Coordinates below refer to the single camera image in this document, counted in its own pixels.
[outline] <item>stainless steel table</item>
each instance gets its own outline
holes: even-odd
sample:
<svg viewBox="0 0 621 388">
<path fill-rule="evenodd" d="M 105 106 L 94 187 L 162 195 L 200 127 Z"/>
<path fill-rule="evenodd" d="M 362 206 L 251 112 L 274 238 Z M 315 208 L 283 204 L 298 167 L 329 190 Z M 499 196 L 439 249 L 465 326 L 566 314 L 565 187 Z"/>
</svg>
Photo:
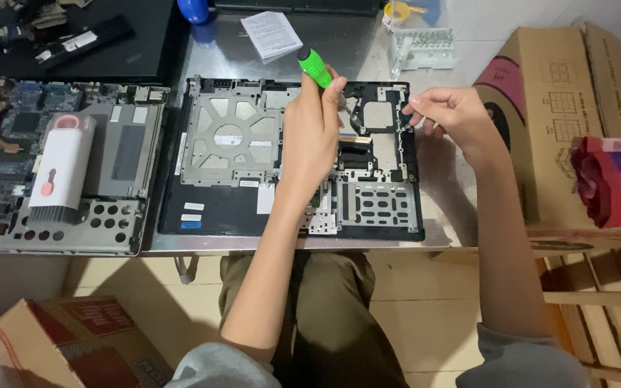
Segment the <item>stainless steel table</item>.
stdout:
<svg viewBox="0 0 621 388">
<path fill-rule="evenodd" d="M 177 86 L 177 103 L 183 94 L 185 79 L 203 77 L 274 79 L 298 82 L 301 77 L 294 55 L 263 65 L 253 44 L 239 22 L 249 14 L 220 15 L 209 27 L 194 28 L 189 39 L 181 81 Z M 289 15 L 289 22 L 299 38 L 314 48 L 321 48 L 323 60 L 349 80 L 387 81 L 389 35 L 377 18 L 336 17 L 310 14 Z M 409 82 L 412 93 L 431 86 L 465 86 L 461 68 L 453 70 L 415 70 L 402 72 L 400 81 Z M 310 237 L 298 241 L 299 249 L 376 249 L 411 248 L 432 251 L 451 247 L 476 246 L 476 181 L 473 170 L 461 150 L 445 139 L 422 138 L 419 149 L 421 205 L 426 240 L 398 242 L 378 240 L 343 240 Z M 159 205 L 151 205 L 159 212 Z M 258 237 L 165 235 L 146 229 L 143 253 L 146 255 L 183 255 L 205 251 L 250 251 Z"/>
</svg>

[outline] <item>person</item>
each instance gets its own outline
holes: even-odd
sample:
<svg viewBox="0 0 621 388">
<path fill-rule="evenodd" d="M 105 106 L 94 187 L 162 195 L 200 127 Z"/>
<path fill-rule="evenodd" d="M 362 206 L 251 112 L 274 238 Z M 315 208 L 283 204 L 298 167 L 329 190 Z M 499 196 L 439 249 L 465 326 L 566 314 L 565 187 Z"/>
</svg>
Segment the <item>person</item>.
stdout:
<svg viewBox="0 0 621 388">
<path fill-rule="evenodd" d="M 255 254 L 221 261 L 220 341 L 186 354 L 168 388 L 408 387 L 368 311 L 375 276 L 365 257 L 295 253 L 299 219 L 337 152 L 346 78 L 328 69 L 333 80 L 322 97 L 303 75 L 284 111 L 284 173 Z M 478 94 L 429 88 L 403 112 L 413 126 L 423 120 L 426 135 L 449 135 L 478 182 L 484 363 L 457 386 L 586 387 L 580 364 L 548 334 L 511 158 Z"/>
</svg>

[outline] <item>cardboard box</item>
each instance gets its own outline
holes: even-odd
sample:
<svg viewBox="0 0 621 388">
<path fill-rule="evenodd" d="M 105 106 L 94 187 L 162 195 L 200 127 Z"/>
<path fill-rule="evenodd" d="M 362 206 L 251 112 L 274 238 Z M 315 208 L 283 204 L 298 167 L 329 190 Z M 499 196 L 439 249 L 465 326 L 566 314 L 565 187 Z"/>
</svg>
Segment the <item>cardboard box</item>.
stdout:
<svg viewBox="0 0 621 388">
<path fill-rule="evenodd" d="M 12 387 L 163 387 L 173 371 L 114 297 L 19 301 L 0 318 Z"/>
<path fill-rule="evenodd" d="M 621 42 L 586 23 L 518 28 L 474 88 L 510 150 L 537 251 L 621 246 L 574 193 L 571 149 L 582 136 L 621 137 Z"/>
</svg>

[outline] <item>green screwdriver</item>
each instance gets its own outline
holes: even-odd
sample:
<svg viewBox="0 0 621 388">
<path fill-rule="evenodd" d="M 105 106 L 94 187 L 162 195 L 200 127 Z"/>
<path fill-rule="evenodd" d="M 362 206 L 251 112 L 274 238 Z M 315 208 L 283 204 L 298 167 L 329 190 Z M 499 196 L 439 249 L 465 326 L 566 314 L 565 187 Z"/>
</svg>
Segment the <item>green screwdriver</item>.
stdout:
<svg viewBox="0 0 621 388">
<path fill-rule="evenodd" d="M 323 89 L 327 89 L 330 86 L 330 82 L 332 82 L 332 76 L 325 69 L 325 64 L 322 61 L 322 58 L 315 52 L 314 49 L 311 49 L 308 46 L 303 46 L 299 49 L 296 57 L 299 60 L 299 65 L 301 65 L 301 69 L 306 73 L 310 78 L 313 78 L 315 82 Z M 351 110 L 348 106 L 346 106 L 346 98 L 342 93 L 340 93 L 340 100 L 338 103 L 339 107 L 349 113 L 349 117 L 351 117 Z"/>
</svg>

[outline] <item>circular cutout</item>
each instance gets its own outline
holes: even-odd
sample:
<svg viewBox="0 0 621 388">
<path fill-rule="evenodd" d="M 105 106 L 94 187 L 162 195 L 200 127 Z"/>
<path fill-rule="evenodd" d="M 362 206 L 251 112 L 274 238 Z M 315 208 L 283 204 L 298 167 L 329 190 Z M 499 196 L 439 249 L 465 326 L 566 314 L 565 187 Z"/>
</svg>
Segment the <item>circular cutout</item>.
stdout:
<svg viewBox="0 0 621 388">
<path fill-rule="evenodd" d="M 241 144 L 241 128 L 234 124 L 224 124 L 215 131 L 215 144 L 225 150 L 235 148 Z"/>
</svg>

